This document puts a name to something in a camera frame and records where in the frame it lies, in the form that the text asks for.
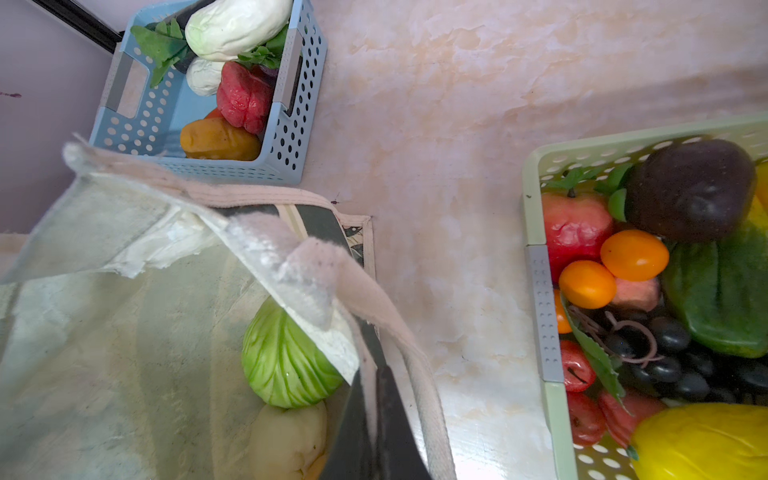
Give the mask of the green cabbage head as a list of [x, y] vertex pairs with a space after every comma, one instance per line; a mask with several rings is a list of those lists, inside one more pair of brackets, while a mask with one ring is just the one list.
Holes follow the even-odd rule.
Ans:
[[241, 365], [250, 388], [284, 409], [315, 405], [344, 378], [290, 315], [267, 298], [246, 329]]

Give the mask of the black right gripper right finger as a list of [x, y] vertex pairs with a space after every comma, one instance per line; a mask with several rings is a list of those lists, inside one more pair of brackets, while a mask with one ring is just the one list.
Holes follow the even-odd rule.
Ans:
[[392, 370], [376, 374], [376, 462], [383, 480], [431, 480], [417, 448]]

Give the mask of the cream canvas grocery bag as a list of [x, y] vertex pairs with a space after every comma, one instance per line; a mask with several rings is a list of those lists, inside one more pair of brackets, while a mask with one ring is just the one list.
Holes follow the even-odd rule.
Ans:
[[307, 191], [213, 185], [79, 142], [72, 186], [1, 281], [5, 479], [252, 479], [268, 405], [241, 365], [273, 298], [345, 382], [360, 374], [376, 462], [376, 374], [391, 368], [432, 479], [455, 464], [429, 363], [375, 279], [372, 222]]

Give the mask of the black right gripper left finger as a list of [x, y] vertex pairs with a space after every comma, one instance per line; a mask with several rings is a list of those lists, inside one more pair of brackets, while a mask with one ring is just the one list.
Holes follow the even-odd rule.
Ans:
[[369, 437], [360, 374], [349, 389], [341, 422], [320, 473], [320, 480], [368, 480], [373, 476], [373, 448]]

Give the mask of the red bell pepper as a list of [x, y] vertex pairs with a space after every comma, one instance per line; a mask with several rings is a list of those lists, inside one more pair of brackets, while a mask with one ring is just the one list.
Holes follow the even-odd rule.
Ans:
[[236, 62], [226, 62], [216, 93], [217, 109], [232, 126], [248, 133], [266, 131], [274, 88], [260, 76]]

